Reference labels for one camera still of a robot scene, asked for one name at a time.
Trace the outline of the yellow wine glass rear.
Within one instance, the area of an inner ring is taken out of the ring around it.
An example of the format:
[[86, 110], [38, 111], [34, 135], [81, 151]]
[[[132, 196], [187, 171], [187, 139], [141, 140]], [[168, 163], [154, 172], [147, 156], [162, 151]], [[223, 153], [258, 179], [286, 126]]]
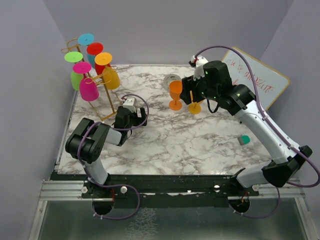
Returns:
[[109, 52], [101, 52], [94, 58], [94, 68], [109, 90], [115, 90], [120, 86], [120, 79], [115, 69], [111, 67], [113, 56]]

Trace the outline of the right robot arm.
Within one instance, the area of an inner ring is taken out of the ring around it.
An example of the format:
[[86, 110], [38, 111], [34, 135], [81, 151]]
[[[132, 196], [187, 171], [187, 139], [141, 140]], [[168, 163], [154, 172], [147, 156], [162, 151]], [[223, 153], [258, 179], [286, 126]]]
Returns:
[[229, 189], [240, 196], [253, 185], [271, 184], [281, 188], [313, 153], [284, 134], [263, 109], [255, 94], [244, 84], [234, 85], [228, 66], [220, 60], [206, 62], [194, 74], [182, 79], [180, 98], [187, 104], [212, 100], [246, 125], [271, 156], [265, 166], [245, 168], [233, 175]]

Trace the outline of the green grey eraser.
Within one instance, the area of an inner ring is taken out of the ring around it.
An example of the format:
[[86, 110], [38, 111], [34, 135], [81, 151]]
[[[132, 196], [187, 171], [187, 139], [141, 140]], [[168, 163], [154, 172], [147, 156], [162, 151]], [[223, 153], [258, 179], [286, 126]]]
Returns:
[[241, 146], [247, 145], [251, 141], [251, 139], [248, 135], [240, 135], [237, 137], [237, 140]]

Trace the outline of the cyan wine glass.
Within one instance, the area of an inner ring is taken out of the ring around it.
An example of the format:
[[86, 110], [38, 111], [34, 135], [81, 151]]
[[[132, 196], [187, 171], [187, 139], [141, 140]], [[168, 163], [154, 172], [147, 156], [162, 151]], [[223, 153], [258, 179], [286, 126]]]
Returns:
[[[91, 33], [84, 33], [78, 37], [77, 42], [81, 46], [88, 47], [90, 44], [94, 42], [94, 35]], [[95, 67], [94, 55], [89, 54], [88, 52], [86, 53], [86, 55], [87, 55], [88, 62], [91, 64], [91, 67], [94, 68]]]

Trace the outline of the orange wine glass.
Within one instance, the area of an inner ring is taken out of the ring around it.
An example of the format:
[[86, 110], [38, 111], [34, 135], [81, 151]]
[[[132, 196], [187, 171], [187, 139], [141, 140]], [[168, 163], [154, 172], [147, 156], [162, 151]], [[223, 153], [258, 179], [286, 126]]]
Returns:
[[175, 80], [169, 84], [169, 95], [172, 98], [169, 103], [169, 108], [173, 111], [179, 111], [182, 108], [182, 103], [180, 102], [182, 87], [181, 80]]

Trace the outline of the pink wine glass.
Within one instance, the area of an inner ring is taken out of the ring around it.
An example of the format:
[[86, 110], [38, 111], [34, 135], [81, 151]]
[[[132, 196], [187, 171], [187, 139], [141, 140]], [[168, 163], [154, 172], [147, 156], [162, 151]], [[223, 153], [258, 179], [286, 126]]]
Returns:
[[99, 97], [96, 83], [87, 74], [92, 69], [90, 63], [81, 61], [76, 63], [70, 75], [72, 87], [80, 92], [80, 96], [87, 102], [95, 101]]

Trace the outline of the red wine glass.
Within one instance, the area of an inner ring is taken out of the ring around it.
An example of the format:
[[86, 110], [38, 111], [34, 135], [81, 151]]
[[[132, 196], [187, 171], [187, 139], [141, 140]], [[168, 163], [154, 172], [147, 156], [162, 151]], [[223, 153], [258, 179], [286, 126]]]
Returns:
[[109, 52], [103, 52], [103, 50], [104, 46], [99, 42], [91, 43], [86, 49], [88, 61], [97, 75], [101, 75], [106, 67], [110, 67], [113, 59]]

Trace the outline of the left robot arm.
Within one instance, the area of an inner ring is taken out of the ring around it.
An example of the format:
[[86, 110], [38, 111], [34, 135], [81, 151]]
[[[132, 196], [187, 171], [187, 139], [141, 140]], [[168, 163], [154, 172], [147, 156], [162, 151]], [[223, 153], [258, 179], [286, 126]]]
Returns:
[[83, 118], [65, 143], [65, 151], [79, 160], [88, 179], [94, 183], [97, 196], [106, 197], [111, 190], [107, 181], [108, 172], [104, 169], [100, 155], [105, 143], [121, 147], [133, 129], [147, 125], [147, 112], [144, 107], [137, 112], [120, 106], [113, 126]]

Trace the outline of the green wine glass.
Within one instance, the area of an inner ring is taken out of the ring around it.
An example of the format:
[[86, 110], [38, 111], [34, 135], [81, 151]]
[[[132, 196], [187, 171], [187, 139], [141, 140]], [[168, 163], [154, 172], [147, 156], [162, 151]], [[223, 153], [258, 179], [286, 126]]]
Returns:
[[[83, 59], [83, 55], [78, 51], [70, 51], [65, 54], [64, 59], [69, 63], [76, 64]], [[79, 90], [80, 82], [82, 79], [83, 79], [83, 74], [76, 73], [74, 72], [74, 70], [71, 71], [70, 80], [71, 80], [72, 88], [74, 90], [76, 91]]]

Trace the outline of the clear tape roll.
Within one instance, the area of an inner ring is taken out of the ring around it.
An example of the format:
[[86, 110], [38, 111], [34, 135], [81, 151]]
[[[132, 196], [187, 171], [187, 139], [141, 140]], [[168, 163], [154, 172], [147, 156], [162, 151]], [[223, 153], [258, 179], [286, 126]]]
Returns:
[[170, 83], [174, 81], [181, 81], [181, 77], [176, 74], [167, 74], [163, 79], [163, 87], [169, 92], [170, 91]]

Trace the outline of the yellow framed whiteboard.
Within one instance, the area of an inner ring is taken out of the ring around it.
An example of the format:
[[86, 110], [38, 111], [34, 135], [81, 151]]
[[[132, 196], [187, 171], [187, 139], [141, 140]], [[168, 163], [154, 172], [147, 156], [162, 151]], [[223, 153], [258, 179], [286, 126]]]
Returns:
[[[261, 106], [268, 110], [289, 86], [290, 79], [244, 51], [234, 47], [251, 67]], [[233, 85], [246, 85], [254, 91], [251, 75], [245, 62], [233, 51], [228, 50], [222, 61], [227, 64]]]

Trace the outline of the yellow wine glass front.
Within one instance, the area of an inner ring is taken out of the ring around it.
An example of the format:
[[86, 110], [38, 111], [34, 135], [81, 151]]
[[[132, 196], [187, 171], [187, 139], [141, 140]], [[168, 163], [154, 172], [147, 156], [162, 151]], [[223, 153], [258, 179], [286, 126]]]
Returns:
[[192, 91], [190, 91], [190, 99], [191, 104], [188, 105], [188, 111], [194, 115], [199, 114], [202, 111], [201, 104], [204, 102], [204, 100], [200, 102], [194, 102]]

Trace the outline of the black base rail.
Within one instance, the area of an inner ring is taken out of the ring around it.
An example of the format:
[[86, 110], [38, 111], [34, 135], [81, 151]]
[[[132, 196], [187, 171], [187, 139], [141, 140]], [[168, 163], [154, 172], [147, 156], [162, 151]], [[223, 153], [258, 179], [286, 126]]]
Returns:
[[92, 201], [97, 208], [227, 208], [231, 200], [249, 207], [249, 198], [258, 190], [240, 189], [230, 175], [124, 175], [113, 174], [105, 187], [88, 181], [84, 174], [54, 172], [50, 178], [66, 184], [79, 184], [79, 200]]

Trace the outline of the yellow wine glass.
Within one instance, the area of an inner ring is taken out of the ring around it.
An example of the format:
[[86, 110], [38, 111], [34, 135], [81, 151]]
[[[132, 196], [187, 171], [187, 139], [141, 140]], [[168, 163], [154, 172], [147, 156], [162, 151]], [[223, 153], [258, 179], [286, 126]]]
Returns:
[[113, 56], [109, 52], [101, 52], [94, 58], [94, 68], [109, 90], [115, 90], [120, 86], [120, 79], [115, 69], [111, 67]]
[[199, 114], [202, 111], [201, 104], [204, 102], [204, 100], [200, 102], [194, 102], [192, 91], [190, 91], [190, 99], [191, 104], [188, 105], [188, 111], [194, 115]]

